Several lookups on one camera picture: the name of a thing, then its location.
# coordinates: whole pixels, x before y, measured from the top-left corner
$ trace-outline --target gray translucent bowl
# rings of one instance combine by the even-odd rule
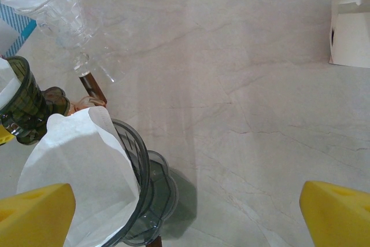
[[[179,199],[177,185],[162,155],[148,151],[140,135],[128,124],[115,119],[112,122],[131,160],[140,195],[127,224],[103,247],[116,246],[119,242],[147,245],[159,236],[163,221],[174,212]]]

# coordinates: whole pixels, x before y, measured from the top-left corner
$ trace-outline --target white marble surface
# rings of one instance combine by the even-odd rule
[[[104,86],[111,115],[197,188],[180,192],[190,227],[174,224],[164,246],[313,246],[306,180],[370,191],[370,70],[328,64],[330,2],[85,0],[108,11],[130,68]],[[20,54],[42,88],[84,96],[40,32]],[[0,197],[27,152],[1,147]]]

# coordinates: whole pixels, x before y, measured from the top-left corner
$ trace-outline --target marble countertop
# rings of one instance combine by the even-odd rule
[[[103,89],[191,186],[164,246],[313,246],[307,180],[370,191],[370,70],[330,65],[331,0],[84,0],[129,70]],[[85,96],[61,49],[36,30],[19,55],[42,89]],[[32,147],[1,147],[0,197]]]

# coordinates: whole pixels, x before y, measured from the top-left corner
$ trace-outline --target white paper filter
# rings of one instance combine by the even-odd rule
[[[71,184],[76,211],[64,246],[102,246],[126,224],[139,199],[110,116],[101,106],[69,117],[52,115],[47,130],[24,166],[17,192]]]

